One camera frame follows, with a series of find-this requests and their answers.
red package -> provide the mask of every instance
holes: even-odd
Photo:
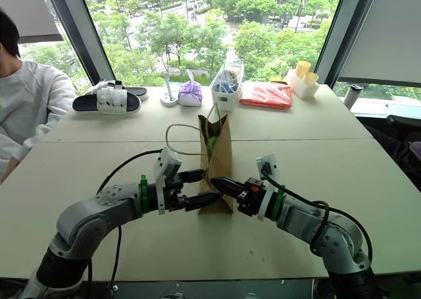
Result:
[[[276,109],[291,107],[291,87],[279,83],[244,82],[239,102],[243,105]]]

purple bag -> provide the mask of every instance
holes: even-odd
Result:
[[[195,82],[193,73],[187,70],[190,81],[180,86],[178,103],[181,106],[200,106],[202,104],[202,86]]]

green ring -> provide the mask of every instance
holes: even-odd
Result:
[[[281,206],[282,200],[284,200],[284,195],[283,195],[283,191],[282,190],[278,190],[278,196],[276,197],[276,201],[275,201],[275,206],[274,209],[272,209],[272,216],[271,216],[271,220],[275,221],[276,220],[276,216],[278,214],[279,208]]]
[[[147,196],[147,179],[145,175],[141,176],[139,187],[140,187],[140,196],[141,196],[141,209],[143,213],[148,213],[149,200]]]

yellow cup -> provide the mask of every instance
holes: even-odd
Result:
[[[307,72],[304,75],[304,84],[306,84],[309,87],[314,86],[317,80],[318,80],[318,75],[316,73]]]
[[[307,61],[298,61],[297,66],[295,67],[295,73],[299,78],[303,78],[305,73],[310,70],[311,63]]]

cylindrical cup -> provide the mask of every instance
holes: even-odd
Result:
[[[305,73],[310,70],[311,63],[307,61],[298,61],[297,66],[295,66],[295,73],[299,78],[303,78]]]
[[[318,75],[316,73],[307,72],[304,75],[304,84],[308,87],[313,87],[318,80]]]
[[[356,84],[352,84],[347,94],[345,95],[345,98],[343,99],[343,104],[347,106],[348,109],[351,109],[354,103],[357,101],[359,95],[363,91],[364,87]]]

